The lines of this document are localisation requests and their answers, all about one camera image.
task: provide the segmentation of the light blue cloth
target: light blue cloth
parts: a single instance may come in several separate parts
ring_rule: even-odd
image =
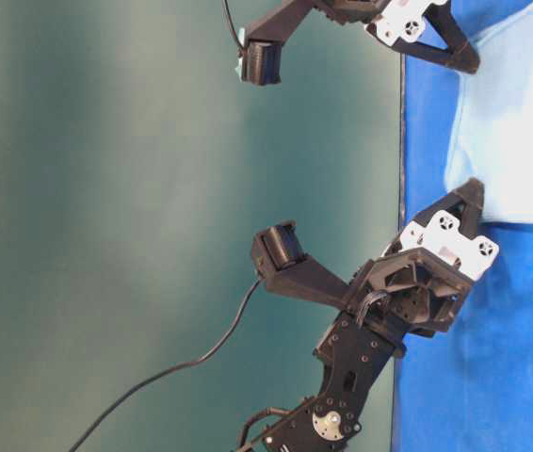
[[[460,75],[444,183],[475,176],[485,220],[533,223],[533,3],[474,41],[482,64]]]

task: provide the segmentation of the black metal bracket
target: black metal bracket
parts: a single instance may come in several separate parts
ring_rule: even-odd
[[[482,183],[472,179],[421,211],[413,222],[430,231],[428,224],[437,223],[444,211],[465,225],[458,234],[471,241],[483,197]],[[287,221],[258,233],[251,258],[266,290],[340,311],[314,351],[323,363],[323,381],[316,396],[292,411],[266,409],[254,415],[244,426],[236,452],[251,452],[258,444],[269,452],[344,449],[362,430],[358,419],[381,370],[391,357],[405,355],[404,336],[447,331],[475,283],[460,266],[444,259],[446,250],[437,254],[421,246],[403,249],[402,233],[382,257],[367,261],[345,283],[303,251],[295,229],[296,224]],[[248,441],[251,425],[269,415],[281,419]]]
[[[237,68],[239,76],[258,86],[280,83],[283,46],[311,9],[322,11],[341,25],[366,24],[367,31],[377,38],[377,21],[390,6],[395,6],[391,0],[283,0],[279,7],[242,29],[243,33],[239,36],[243,48]],[[465,73],[475,73],[479,57],[451,14],[451,0],[441,6],[432,3],[423,17],[443,38],[447,44],[445,49],[422,42],[408,42],[402,37],[394,43],[384,44],[401,54]]]

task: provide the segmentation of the white bracket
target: white bracket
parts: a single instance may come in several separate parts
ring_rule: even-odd
[[[398,39],[403,39],[406,42],[416,42],[426,30],[424,14],[429,6],[441,6],[447,1],[392,0],[372,24],[377,28],[378,38],[390,47]]]
[[[472,281],[493,264],[499,246],[484,235],[470,240],[459,232],[460,221],[445,210],[437,212],[425,228],[412,221],[400,235],[402,250],[425,248]]]

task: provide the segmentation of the mounting hole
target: mounting hole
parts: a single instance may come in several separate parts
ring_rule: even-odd
[[[357,388],[357,374],[351,370],[348,371],[344,377],[344,391],[347,393],[354,393]]]
[[[440,217],[439,222],[440,222],[440,227],[443,228],[445,231],[450,231],[451,229],[453,229],[454,223],[451,218]]]
[[[405,33],[407,36],[414,36],[419,33],[419,23],[417,21],[409,21],[405,24]]]
[[[484,257],[490,257],[493,254],[493,245],[489,242],[482,242],[479,246],[480,254]]]

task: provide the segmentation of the wire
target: wire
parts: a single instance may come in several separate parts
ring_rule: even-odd
[[[231,327],[224,333],[224,335],[218,340],[218,342],[208,350],[208,352],[198,358],[197,360],[188,361],[186,363],[179,363],[174,365],[173,367],[169,367],[166,370],[163,370],[162,372],[159,372],[155,374],[152,377],[149,377],[148,379],[145,379],[141,383],[136,384],[131,389],[126,391],[123,395],[121,395],[114,403],[112,403],[107,409],[101,413],[101,415],[95,419],[95,421],[90,425],[89,428],[83,433],[83,435],[74,443],[74,445],[70,448],[70,452],[74,452],[75,450],[78,450],[78,447],[82,445],[82,443],[90,436],[90,434],[97,428],[99,425],[107,418],[109,414],[111,414],[114,410],[116,410],[120,404],[126,400],[128,397],[132,396],[134,393],[136,393],[138,390],[144,388],[148,384],[153,383],[157,379],[161,379],[165,377],[166,375],[172,374],[174,372],[177,372],[179,370],[186,369],[188,367],[193,367],[196,365],[199,365],[209,358],[211,358],[223,345],[225,342],[227,342],[227,339],[231,337],[235,329],[237,328],[237,325],[239,325],[239,320],[241,320],[241,316],[244,314],[244,311],[246,310],[246,307],[248,306],[248,301],[250,300],[251,295],[256,290],[256,287],[258,287],[258,284],[260,284],[261,280],[256,281],[250,290],[246,293],[244,298],[241,300],[241,304],[239,305],[239,308],[237,309],[237,314],[235,315],[235,319],[233,323],[231,324]]]
[[[233,40],[235,41],[235,45],[239,49],[239,52],[242,53],[245,49],[244,49],[243,44],[239,41],[239,37],[237,36],[237,32],[235,31],[235,25],[233,25],[233,19],[231,18],[231,11],[229,11],[228,0],[222,0],[222,10],[225,14],[225,23],[227,24],[227,27],[229,28],[229,31],[231,32],[231,36],[233,37]]]
[[[357,325],[362,327],[364,319],[367,317],[367,313],[369,312],[371,305],[380,299],[385,299],[386,297],[388,297],[388,292],[385,290],[374,290],[373,292],[369,292],[361,302],[359,311],[357,312]]]
[[[246,421],[246,424],[244,424],[244,427],[241,430],[241,433],[239,434],[239,440],[237,441],[237,448],[241,448],[244,445],[246,445],[246,441],[248,440],[248,433],[250,432],[251,426],[256,424],[258,421],[265,419],[269,416],[279,416],[284,417],[290,413],[289,410],[283,410],[281,408],[265,408],[261,412],[257,412],[254,416],[252,416],[248,421]]]

